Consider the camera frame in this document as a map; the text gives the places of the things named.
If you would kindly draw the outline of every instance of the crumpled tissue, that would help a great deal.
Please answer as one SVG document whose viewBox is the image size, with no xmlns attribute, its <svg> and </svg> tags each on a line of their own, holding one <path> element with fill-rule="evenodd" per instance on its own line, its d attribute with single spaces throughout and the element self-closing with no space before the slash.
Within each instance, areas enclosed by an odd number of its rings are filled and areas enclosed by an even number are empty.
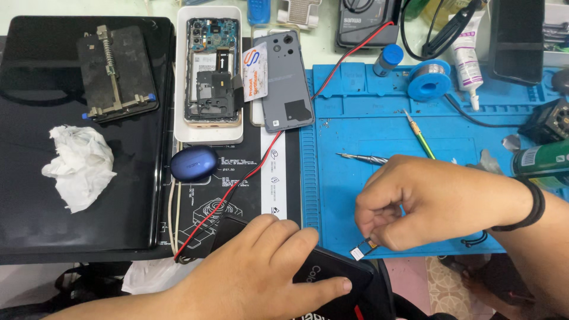
<svg viewBox="0 0 569 320">
<path fill-rule="evenodd" d="M 74 214 L 87 209 L 117 174 L 113 152 L 103 136 L 90 127 L 57 126 L 50 130 L 59 157 L 42 168 L 55 178 L 55 189 Z"/>
</svg>

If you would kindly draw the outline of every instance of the tube of glue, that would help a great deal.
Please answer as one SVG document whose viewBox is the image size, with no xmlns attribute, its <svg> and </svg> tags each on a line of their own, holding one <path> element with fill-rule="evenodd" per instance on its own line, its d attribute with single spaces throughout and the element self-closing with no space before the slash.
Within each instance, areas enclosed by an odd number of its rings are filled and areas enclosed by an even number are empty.
<svg viewBox="0 0 569 320">
<path fill-rule="evenodd" d="M 476 95 L 476 88 L 482 85 L 482 74 L 480 73 L 480 65 L 478 64 L 478 57 L 476 57 L 476 33 L 478 26 L 482 20 L 484 12 L 476 12 L 468 22 L 466 28 L 458 39 L 452 44 L 452 55 L 455 58 L 456 73 L 459 77 L 459 85 L 461 91 L 468 91 L 470 94 L 470 102 L 472 109 L 478 111 L 480 105 L 478 96 Z"/>
</svg>

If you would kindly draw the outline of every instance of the bracelet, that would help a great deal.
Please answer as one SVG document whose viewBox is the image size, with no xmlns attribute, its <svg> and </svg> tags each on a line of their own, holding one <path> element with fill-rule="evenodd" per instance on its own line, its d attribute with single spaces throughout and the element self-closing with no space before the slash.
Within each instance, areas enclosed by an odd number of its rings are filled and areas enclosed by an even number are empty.
<svg viewBox="0 0 569 320">
<path fill-rule="evenodd" d="M 543 216 L 543 212 L 545 211 L 545 197 L 543 196 L 543 192 L 541 191 L 541 189 L 527 179 L 524 178 L 514 178 L 514 179 L 523 183 L 531 191 L 531 195 L 533 197 L 533 207 L 531 208 L 531 212 L 525 219 L 523 219 L 518 223 L 514 223 L 511 225 L 504 225 L 504 226 L 497 225 L 495 227 L 492 227 L 492 231 L 498 231 L 498 232 L 512 231 L 519 228 L 527 227 L 528 225 L 536 223 Z"/>
</svg>

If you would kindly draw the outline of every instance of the hand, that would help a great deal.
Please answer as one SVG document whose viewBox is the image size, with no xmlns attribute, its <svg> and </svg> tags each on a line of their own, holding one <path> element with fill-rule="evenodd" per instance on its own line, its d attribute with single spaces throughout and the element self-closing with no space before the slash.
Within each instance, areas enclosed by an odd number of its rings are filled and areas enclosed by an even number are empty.
<svg viewBox="0 0 569 320">
<path fill-rule="evenodd" d="M 400 205 L 407 213 L 401 217 Z M 356 199 L 364 237 L 394 251 L 518 223 L 533 198 L 521 182 L 449 162 L 395 155 Z"/>
<path fill-rule="evenodd" d="M 168 293 L 192 319 L 291 319 L 348 294 L 344 277 L 293 284 L 318 243 L 313 228 L 299 231 L 274 215 L 253 219 Z"/>
</svg>

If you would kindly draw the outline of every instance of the screwdriver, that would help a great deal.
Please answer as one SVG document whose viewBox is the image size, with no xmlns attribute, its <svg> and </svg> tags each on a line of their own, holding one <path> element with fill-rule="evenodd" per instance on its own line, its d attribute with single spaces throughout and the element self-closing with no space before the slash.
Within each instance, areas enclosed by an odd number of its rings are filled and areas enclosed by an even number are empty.
<svg viewBox="0 0 569 320">
<path fill-rule="evenodd" d="M 432 153 L 431 148 L 428 146 L 425 138 L 423 138 L 423 134 L 421 133 L 421 130 L 419 130 L 419 126 L 417 125 L 417 123 L 415 121 L 413 121 L 411 116 L 409 116 L 409 114 L 407 113 L 407 110 L 403 109 L 403 111 L 405 111 L 405 114 L 407 115 L 407 120 L 409 120 L 409 125 L 411 126 L 413 133 L 415 133 L 415 136 L 419 140 L 421 147 L 423 147 L 423 149 L 425 150 L 425 152 L 427 153 L 427 156 L 429 158 L 435 159 L 435 155 Z"/>
<path fill-rule="evenodd" d="M 378 165 L 378 166 L 383 166 L 384 164 L 387 163 L 387 160 L 389 160 L 388 158 L 376 157 L 375 155 L 353 155 L 347 153 L 336 153 L 336 154 L 339 154 L 344 158 L 356 159 L 359 161 L 371 163 L 373 165 Z"/>
</svg>

